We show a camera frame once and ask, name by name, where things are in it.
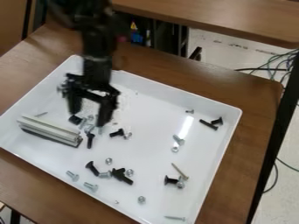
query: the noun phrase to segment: white plastic tray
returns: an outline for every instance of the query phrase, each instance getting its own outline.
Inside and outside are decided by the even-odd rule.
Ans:
[[[113,73],[112,84],[122,92],[119,108],[104,134],[94,139],[93,149],[87,149],[83,131],[85,139],[78,149],[24,133],[16,122],[22,114],[47,111],[43,118],[73,126],[67,121],[66,101],[56,93],[56,87],[65,80],[65,73],[81,74],[81,66],[81,57],[70,57],[3,114],[0,117],[0,146],[141,223],[177,223],[177,220],[165,219],[165,215],[185,217],[186,223],[194,223],[239,122],[241,110],[118,71]],[[187,109],[194,109],[195,113],[186,114]],[[98,105],[85,101],[81,114],[96,114],[97,110]],[[224,125],[217,131],[198,122],[220,116]],[[132,138],[127,141],[121,137],[110,139],[108,133],[119,128],[131,131]],[[179,153],[170,150],[175,145],[172,138],[175,134],[185,139]],[[106,158],[112,158],[113,164],[106,165]],[[96,178],[85,168],[91,160],[100,172],[122,167],[133,169],[134,184],[126,185],[115,178]],[[190,176],[183,190],[163,184],[165,175],[179,176],[171,163]],[[79,181],[72,182],[66,171],[78,173]],[[97,184],[98,192],[90,192],[83,186],[84,182]],[[137,203],[139,196],[146,198],[145,204]]]

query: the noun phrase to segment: table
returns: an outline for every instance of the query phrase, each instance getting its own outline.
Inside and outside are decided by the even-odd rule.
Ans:
[[[46,24],[0,59],[0,113],[80,51],[79,35]],[[121,44],[116,56],[133,74],[243,110],[197,224],[245,223],[282,86],[271,80]],[[135,223],[22,159],[0,150],[0,200],[37,223]]]

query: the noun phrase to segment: bolt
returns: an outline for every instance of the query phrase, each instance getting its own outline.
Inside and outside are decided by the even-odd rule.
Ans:
[[[139,204],[144,204],[145,201],[146,201],[145,197],[143,197],[143,196],[138,197],[138,203]]]
[[[82,118],[82,122],[81,122],[81,124],[79,125],[79,129],[80,129],[80,130],[83,129],[83,127],[85,126],[86,123],[87,123],[87,119],[86,119],[86,117],[83,117],[83,118]]]
[[[74,174],[74,173],[72,173],[70,171],[67,171],[66,175],[69,176],[72,179],[73,182],[77,182],[78,179],[79,179],[79,175],[78,174]]]
[[[112,162],[113,162],[113,159],[112,159],[111,157],[108,157],[108,158],[106,158],[106,160],[105,160],[105,163],[106,163],[107,165],[111,165]]]
[[[173,136],[173,139],[177,142],[177,144],[178,144],[179,146],[184,145],[184,139],[179,138],[179,136],[174,135],[174,136]]]
[[[124,131],[123,129],[118,129],[116,132],[110,133],[109,135],[110,137],[117,137],[117,136],[123,137]]]
[[[170,219],[170,220],[176,220],[176,221],[185,221],[186,220],[185,217],[175,217],[175,216],[164,216],[164,218]]]
[[[100,179],[111,179],[112,177],[112,172],[107,171],[107,172],[100,172],[99,178]]]
[[[199,122],[202,123],[202,124],[204,124],[205,126],[208,126],[209,128],[211,128],[213,130],[217,130],[218,129],[218,127],[216,127],[216,126],[214,126],[214,125],[212,125],[212,124],[210,124],[210,123],[208,123],[208,122],[206,122],[206,121],[204,121],[202,119],[200,119]]]
[[[87,141],[87,148],[91,149],[93,147],[93,140],[95,135],[92,133],[87,133],[88,141]]]
[[[99,187],[97,185],[91,185],[87,182],[84,183],[84,186],[89,188],[93,193],[96,193],[98,191]]]
[[[98,172],[98,170],[94,167],[94,161],[90,161],[88,164],[86,164],[85,166],[87,169],[89,169],[94,176],[99,177],[100,173]]]
[[[164,184],[167,185],[167,184],[174,184],[176,185],[178,182],[178,179],[175,179],[175,178],[168,178],[167,175],[165,176],[164,178]]]

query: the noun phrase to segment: table leg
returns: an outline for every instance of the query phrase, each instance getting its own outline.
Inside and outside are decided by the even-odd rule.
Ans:
[[[278,152],[282,146],[283,138],[285,137],[289,123],[296,109],[299,100],[299,53],[294,60],[294,66],[289,75],[289,82],[285,89],[284,95],[281,99],[281,103],[277,109],[275,124],[272,129],[270,141],[264,162],[261,167],[261,173],[259,181],[255,188],[254,198],[250,207],[249,214],[247,216],[247,224],[250,224],[253,220],[257,206],[260,203],[261,195],[265,189],[268,181],[268,177],[272,171]]]

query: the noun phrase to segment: black bolt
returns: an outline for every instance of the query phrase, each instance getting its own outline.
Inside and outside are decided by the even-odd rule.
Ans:
[[[213,130],[217,130],[217,129],[218,129],[218,127],[216,127],[216,126],[212,125],[211,123],[208,123],[208,122],[206,122],[206,121],[204,121],[204,120],[201,120],[201,119],[200,119],[199,122],[200,122],[200,123],[203,123],[205,126],[211,128],[211,129],[213,129]]]
[[[119,129],[116,132],[110,133],[109,135],[110,135],[110,137],[117,137],[117,136],[123,137],[124,131],[123,131],[123,129]]]
[[[222,124],[223,124],[222,117],[220,117],[220,118],[217,119],[217,120],[211,121],[211,124],[212,124],[212,125],[215,125],[215,124],[222,125]]]
[[[165,176],[165,179],[164,179],[164,184],[167,185],[167,184],[174,184],[176,185],[178,182],[178,179],[175,179],[175,178],[169,178],[167,177],[167,175]]]
[[[88,148],[88,149],[91,149],[91,148],[93,147],[93,139],[94,139],[95,135],[92,134],[92,133],[90,133],[90,132],[88,132],[88,133],[87,133],[87,137],[88,137],[88,140],[87,140],[87,148]]]
[[[85,167],[89,169],[95,177],[98,177],[100,175],[100,172],[94,167],[94,161],[90,161],[88,164],[86,164]]]

